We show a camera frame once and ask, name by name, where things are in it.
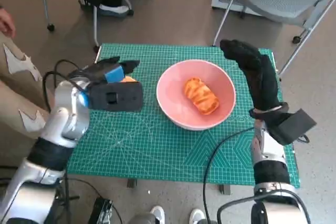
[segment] wire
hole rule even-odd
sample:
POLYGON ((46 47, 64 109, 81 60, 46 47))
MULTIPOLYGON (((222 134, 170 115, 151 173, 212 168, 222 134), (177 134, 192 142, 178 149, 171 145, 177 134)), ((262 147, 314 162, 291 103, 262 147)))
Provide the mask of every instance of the wire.
MULTIPOLYGON (((82 179, 79 179, 79 178, 68 178, 68 180, 75 180, 75 181, 79 181, 79 182, 82 182, 84 184, 87 184, 88 186, 90 186, 95 192, 96 194, 100 197, 100 198, 103 198, 102 194, 92 185, 90 184, 89 182, 85 181, 85 180, 82 180, 82 179)), ((116 209, 116 207, 114 205, 112 205, 112 208, 116 211, 117 215, 118 215, 118 218, 120 220, 120 223, 123 224, 123 221, 121 219, 121 216, 119 214, 119 211, 116 209)))
POLYGON ((117 213, 117 215, 118 215, 118 217, 119 217, 119 221, 120 221, 120 223, 122 224, 122 219, 121 219, 121 216, 120 216, 118 210, 115 208, 114 205, 112 205, 112 208, 116 211, 116 213, 117 213))
POLYGON ((18 169, 18 167, 17 166, 12 166, 12 165, 0 165, 0 169, 16 170, 16 169, 18 169))
POLYGON ((69 200, 69 181, 68 181, 68 169, 65 168, 64 173, 64 183, 65 183, 65 209, 67 211, 67 222, 71 223, 71 211, 70 211, 70 200, 69 200))
MULTIPOLYGON (((78 66, 76 63, 74 63, 74 62, 72 62, 72 61, 70 61, 70 60, 67 60, 67 59, 62 59, 62 60, 59 60, 59 61, 56 62, 55 66, 54 66, 54 72, 57 72, 57 68, 58 68, 58 66, 59 66, 62 62, 67 62, 67 63, 69 63, 69 64, 72 64, 72 65, 75 66, 77 69, 79 69, 79 66, 78 66)), ((56 87, 57 87, 57 83, 56 83, 56 75, 54 75, 54 88, 56 88, 56 87)))
POLYGON ((224 205, 222 205, 218 211, 217 211, 217 222, 218 224, 222 224, 222 220, 221 220, 221 213, 224 209, 228 208, 228 207, 231 207, 231 206, 234 206, 234 205, 237 205, 237 204, 241 204, 241 203, 245 203, 245 202, 248 202, 248 201, 252 201, 252 200, 261 200, 261 199, 265 199, 265 198, 268 198, 270 196, 273 196, 277 193, 286 193, 286 194, 290 194, 291 196, 293 196, 297 201, 298 203, 301 205, 302 207, 302 210, 305 212, 304 214, 306 215, 306 219, 307 219, 307 223, 308 224, 311 224, 311 220, 310 220, 310 217, 309 217, 309 214, 308 214, 308 210, 306 208, 306 206, 304 205, 302 199, 294 192, 292 191, 289 191, 289 190, 285 190, 285 189, 277 189, 277 190, 272 190, 268 193, 264 193, 262 195, 257 195, 257 196, 251 196, 251 197, 247 197, 247 198, 242 198, 242 199, 237 199, 237 200, 233 200, 233 201, 230 201, 224 205))
POLYGON ((88 186, 90 186, 96 192, 96 194, 99 197, 103 198, 103 196, 101 196, 101 194, 98 192, 98 190, 93 185, 91 185, 89 182, 87 182, 85 180, 82 180, 82 179, 79 179, 79 178, 68 178, 68 180, 75 180, 75 181, 79 181, 79 182, 87 184, 88 186))
POLYGON ((51 75, 57 75, 57 76, 61 76, 63 79, 65 79, 66 81, 70 82, 75 88, 77 88, 79 91, 85 93, 85 90, 80 87, 79 85, 77 85, 74 81, 70 80, 69 78, 67 78, 66 76, 64 76, 63 74, 59 73, 59 72, 55 72, 55 71, 49 71, 49 72, 46 72, 45 75, 43 76, 43 79, 42 79, 42 88, 43 88, 43 97, 44 97, 44 100, 45 100, 45 103, 46 103, 46 107, 48 109, 48 112, 51 111, 51 107, 50 107, 50 104, 49 104, 49 101, 48 101, 48 94, 47 94, 47 85, 46 85, 46 82, 47 82, 47 79, 48 79, 48 76, 51 76, 51 75))
POLYGON ((211 220, 210 220, 210 216, 209 216, 209 212, 208 212, 208 207, 206 205, 206 198, 205 198, 205 185, 206 185, 206 180, 207 180, 207 177, 208 177, 208 173, 209 173, 209 169, 211 167, 211 163, 214 159, 214 157, 216 156, 217 154, 217 151, 219 150, 219 148, 227 141, 229 140, 230 138, 232 137, 235 137, 235 136, 238 136, 244 132, 247 132, 247 131, 250 131, 250 130, 253 130, 254 127, 251 127, 251 128, 248 128, 248 129, 245 129, 245 130, 242 130, 242 131, 239 131, 239 132, 236 132, 226 138, 224 138, 218 145, 217 147, 215 148, 214 152, 212 153, 210 159, 209 159, 209 162, 206 166, 206 169, 205 169, 205 174, 204 174, 204 180, 203 180, 203 205, 204 205, 204 210, 205 210, 205 215, 206 215, 206 220, 208 222, 208 224, 211 223, 211 220))

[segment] black joint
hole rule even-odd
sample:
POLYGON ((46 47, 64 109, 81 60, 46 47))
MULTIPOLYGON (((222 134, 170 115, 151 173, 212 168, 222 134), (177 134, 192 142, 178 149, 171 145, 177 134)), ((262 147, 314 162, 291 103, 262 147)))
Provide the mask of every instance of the black joint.
POLYGON ((27 160, 51 170, 62 171, 66 168, 73 150, 39 137, 27 160))
POLYGON ((257 184, 279 182, 290 184, 287 165, 280 161, 260 161, 253 167, 254 179, 257 184))

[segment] table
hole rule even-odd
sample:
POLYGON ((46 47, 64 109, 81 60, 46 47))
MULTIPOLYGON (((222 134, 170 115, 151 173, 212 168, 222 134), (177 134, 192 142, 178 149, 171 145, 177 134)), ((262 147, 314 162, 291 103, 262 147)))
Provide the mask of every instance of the table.
MULTIPOLYGON (((260 49, 274 62, 268 49, 260 49)), ((253 107, 247 83, 237 64, 226 60, 217 47, 103 44, 100 59, 120 56, 139 59, 132 77, 144 90, 141 112, 90 112, 90 127, 69 162, 73 174, 202 182, 205 166, 217 143, 237 131, 253 126, 248 110, 253 107), (236 88, 236 106, 227 120, 210 130, 187 131, 173 124, 156 100, 156 83, 172 64, 204 59, 222 67, 236 88)), ((209 171, 209 183, 254 185, 250 158, 253 132, 226 142, 209 171)), ((295 153, 286 146, 291 183, 299 187, 295 153)))

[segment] chair wheel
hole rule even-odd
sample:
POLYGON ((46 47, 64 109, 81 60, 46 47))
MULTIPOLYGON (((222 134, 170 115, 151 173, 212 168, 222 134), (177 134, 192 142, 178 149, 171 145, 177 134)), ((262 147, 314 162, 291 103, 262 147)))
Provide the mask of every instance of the chair wheel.
POLYGON ((301 42, 301 37, 300 36, 294 36, 292 43, 293 44, 298 44, 301 42))
POLYGON ((49 25, 47 26, 47 29, 48 29, 49 31, 53 32, 53 31, 55 31, 55 26, 54 26, 53 24, 49 24, 49 25))
POLYGON ((132 9, 130 9, 127 13, 128 16, 133 16, 134 15, 134 11, 132 9))
POLYGON ((95 51, 95 53, 98 53, 98 52, 99 52, 99 48, 100 48, 99 46, 94 46, 94 47, 93 47, 93 50, 95 51))

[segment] orange object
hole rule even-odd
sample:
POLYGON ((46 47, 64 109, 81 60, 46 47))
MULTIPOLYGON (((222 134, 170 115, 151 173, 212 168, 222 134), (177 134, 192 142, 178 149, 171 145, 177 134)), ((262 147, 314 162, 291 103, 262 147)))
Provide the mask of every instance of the orange object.
POLYGON ((125 78, 121 82, 135 82, 135 81, 136 80, 134 80, 132 77, 125 76, 125 78))
POLYGON ((191 78, 184 85, 184 94, 193 102, 198 110, 209 115, 219 106, 218 97, 200 78, 191 78))

